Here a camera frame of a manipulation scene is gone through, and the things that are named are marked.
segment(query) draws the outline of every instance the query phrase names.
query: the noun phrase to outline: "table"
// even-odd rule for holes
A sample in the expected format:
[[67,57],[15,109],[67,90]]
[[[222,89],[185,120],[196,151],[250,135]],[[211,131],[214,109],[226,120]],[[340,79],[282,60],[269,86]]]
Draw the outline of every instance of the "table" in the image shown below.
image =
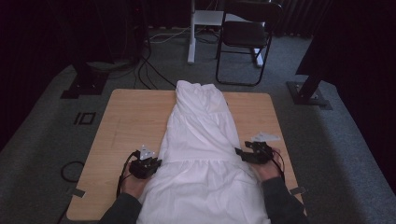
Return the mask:
[[[191,34],[187,63],[193,64],[195,62],[195,25],[221,26],[222,16],[223,11],[195,10],[195,0],[191,0]],[[226,21],[243,20],[236,16],[227,16]],[[258,49],[254,49],[254,51],[256,54],[259,52]],[[256,61],[257,66],[262,67],[263,60],[261,55],[257,57]]]
[[[240,142],[259,132],[275,134],[281,140],[268,142],[281,150],[286,166],[288,189],[297,187],[288,151],[270,95],[224,92],[233,114]],[[77,189],[67,210],[71,220],[98,220],[116,199],[122,165],[131,152],[145,145],[158,152],[166,123],[176,103],[175,91],[114,90],[98,128]]]

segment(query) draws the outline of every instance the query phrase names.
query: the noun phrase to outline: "wire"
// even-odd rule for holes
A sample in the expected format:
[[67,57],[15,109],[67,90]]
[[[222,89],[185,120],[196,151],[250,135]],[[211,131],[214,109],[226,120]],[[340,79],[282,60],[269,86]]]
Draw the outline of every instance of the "wire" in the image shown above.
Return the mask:
[[122,184],[122,182],[123,182],[126,178],[128,178],[128,177],[131,176],[131,175],[132,175],[132,174],[125,176],[125,177],[121,180],[121,184]]
[[95,65],[90,64],[90,68],[93,71],[96,71],[96,72],[108,72],[108,73],[129,70],[129,69],[131,69],[132,67],[135,67],[135,66],[136,66],[136,61],[133,61],[133,60],[130,60],[128,63],[123,63],[123,64],[120,64],[120,65],[117,65],[117,66],[114,66],[114,67],[109,67],[109,68],[95,67]]
[[183,33],[184,33],[186,30],[188,30],[189,28],[190,28],[190,26],[187,27],[187,28],[185,28],[184,30],[182,30],[181,32],[179,32],[179,33],[177,33],[177,34],[157,34],[157,35],[154,35],[154,36],[152,36],[150,39],[153,39],[153,38],[155,38],[155,37],[157,37],[157,36],[161,36],[161,35],[171,35],[171,37],[169,37],[169,38],[167,38],[167,39],[165,39],[165,40],[163,40],[163,41],[160,41],[160,42],[153,42],[153,41],[151,41],[151,43],[152,43],[152,44],[162,44],[162,43],[165,43],[165,42],[167,42],[168,40],[170,40],[170,39],[172,39],[172,38],[174,38],[174,37],[176,37],[176,36],[178,36],[178,35],[183,35]]
[[137,82],[137,76],[136,76],[136,72],[134,70],[134,86],[133,86],[134,89],[136,89],[136,82]]
[[158,87],[156,87],[156,86],[154,85],[154,83],[152,82],[151,78],[149,77],[149,70],[148,70],[147,64],[145,64],[145,67],[146,67],[146,77],[148,78],[149,83],[151,83],[151,85],[154,86],[154,88],[155,88],[156,90],[158,90]]
[[121,58],[123,58],[126,47],[128,46],[128,19],[126,18],[126,15],[128,15],[128,14],[125,14],[125,44],[124,44],[124,48],[122,50],[122,54],[120,56]]
[[140,71],[142,70],[143,65],[145,65],[145,64],[146,64],[146,61],[143,61],[143,62],[140,64],[139,70],[137,71],[137,76],[139,77],[140,82],[141,82],[148,90],[151,90],[151,88],[143,81],[142,75],[141,75],[141,73],[140,73]]
[[282,179],[283,179],[283,182],[285,182],[285,181],[286,181],[286,179],[285,179],[285,162],[283,161],[283,158],[282,158],[282,156],[280,155],[279,152],[277,152],[277,151],[275,151],[275,150],[273,150],[273,152],[275,152],[275,153],[279,156],[279,158],[282,160],[282,167],[283,167],[283,170],[282,170],[282,168],[279,166],[279,164],[274,160],[274,158],[271,159],[271,161],[275,164],[275,166],[276,166],[277,169],[279,170],[280,175],[281,175],[281,177],[282,177]]
[[62,222],[62,219],[64,219],[64,215],[66,215],[67,209],[69,209],[70,203],[66,206],[66,208],[62,211],[61,216],[58,218],[58,221],[56,222],[57,224],[60,224]]
[[160,76],[161,78],[163,78],[163,80],[165,80],[166,82],[168,82],[169,84],[171,84],[173,87],[176,87],[176,85],[171,82],[169,79],[167,79],[166,77],[164,77],[147,59],[145,59],[144,57],[142,57],[143,60],[145,60],[146,63],[148,63],[148,65],[158,74],[158,76]]
[[111,79],[119,79],[119,78],[122,78],[122,77],[126,77],[126,76],[128,76],[129,74],[131,74],[132,72],[134,72],[135,70],[136,70],[136,67],[137,66],[134,66],[131,70],[129,70],[129,71],[127,71],[127,72],[125,72],[124,74],[121,74],[121,75],[119,75],[119,76],[114,76],[114,77],[108,77],[107,79],[108,80],[111,80]]
[[205,44],[217,44],[219,42],[219,35],[215,32],[212,32],[211,35],[213,35],[216,39],[215,40],[208,40],[208,39],[204,39],[201,37],[196,36],[195,39],[198,40],[201,43],[205,43]]
[[124,163],[124,165],[123,165],[122,172],[121,172],[120,177],[119,177],[119,184],[117,185],[117,192],[116,192],[117,197],[119,197],[119,195],[120,195],[120,193],[121,193],[121,184],[122,184],[122,182],[123,182],[128,176],[130,176],[130,175],[127,175],[127,176],[124,177],[123,174],[125,173],[126,167],[128,166],[128,162],[129,162],[129,160],[132,158],[133,155],[134,155],[134,152],[131,153],[131,155],[128,156],[128,159],[126,159],[126,161],[125,161],[125,163]]
[[82,161],[70,161],[70,162],[68,162],[61,169],[61,177],[62,177],[63,180],[65,180],[67,182],[70,182],[70,183],[77,183],[78,182],[78,179],[70,179],[70,178],[66,177],[65,174],[64,174],[64,170],[66,169],[66,167],[68,167],[69,165],[75,164],[75,163],[81,164],[82,167],[84,167],[84,162],[82,162]]

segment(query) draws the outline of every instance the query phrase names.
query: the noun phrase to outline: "chair leg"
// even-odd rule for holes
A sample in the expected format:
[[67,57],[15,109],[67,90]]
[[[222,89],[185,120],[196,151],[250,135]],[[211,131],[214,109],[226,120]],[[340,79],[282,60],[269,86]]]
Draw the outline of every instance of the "chair leg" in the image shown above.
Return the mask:
[[219,40],[219,44],[218,44],[218,52],[216,53],[216,59],[218,60],[216,63],[216,81],[219,83],[222,83],[219,80],[219,66],[220,66],[220,54],[221,54],[221,42]]
[[220,38],[219,38],[219,41],[218,41],[218,49],[216,51],[216,59],[219,58],[219,55],[220,55],[220,52],[221,52],[221,44],[222,44],[222,38],[221,38],[221,34],[220,34]]
[[[249,87],[253,87],[253,86],[257,86],[261,81],[262,81],[262,75],[264,72],[264,67],[265,67],[265,62],[262,65],[262,69],[260,71],[260,76],[259,76],[259,80],[256,81],[255,83],[242,83],[242,82],[229,82],[229,81],[221,81],[219,79],[219,64],[220,64],[220,55],[221,55],[221,46],[218,48],[218,61],[217,61],[217,65],[216,65],[216,81],[218,83],[221,84],[225,84],[225,85],[235,85],[235,86],[249,86]],[[265,58],[264,60],[266,60],[266,56],[268,55],[268,50],[266,51],[265,54]]]
[[268,57],[268,52],[270,51],[270,46],[267,45],[266,50],[265,50],[265,55],[264,55],[264,59],[262,61],[262,70],[260,71],[260,76],[259,76],[259,80],[255,83],[255,86],[257,84],[259,84],[262,81],[262,75],[264,73],[264,68],[265,65],[267,64],[267,57]]
[[256,60],[257,60],[257,58],[259,57],[259,55],[260,55],[261,52],[262,52],[262,49],[260,49],[259,52],[257,52],[256,57],[255,57]]

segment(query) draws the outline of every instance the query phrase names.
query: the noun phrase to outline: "sleeve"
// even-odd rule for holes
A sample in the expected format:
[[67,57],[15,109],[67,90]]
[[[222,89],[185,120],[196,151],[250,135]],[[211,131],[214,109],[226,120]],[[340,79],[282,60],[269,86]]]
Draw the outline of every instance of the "sleeve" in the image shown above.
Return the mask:
[[262,182],[263,197],[272,224],[309,223],[304,206],[292,196],[280,177]]
[[98,224],[136,223],[142,204],[132,195],[121,193]]

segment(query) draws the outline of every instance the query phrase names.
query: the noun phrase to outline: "white fabric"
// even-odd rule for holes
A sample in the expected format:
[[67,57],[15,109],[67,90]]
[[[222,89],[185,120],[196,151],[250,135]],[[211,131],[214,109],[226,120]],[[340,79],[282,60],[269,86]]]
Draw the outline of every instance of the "white fabric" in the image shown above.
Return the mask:
[[239,138],[213,84],[177,83],[159,159],[137,223],[271,223],[260,185],[235,154]]

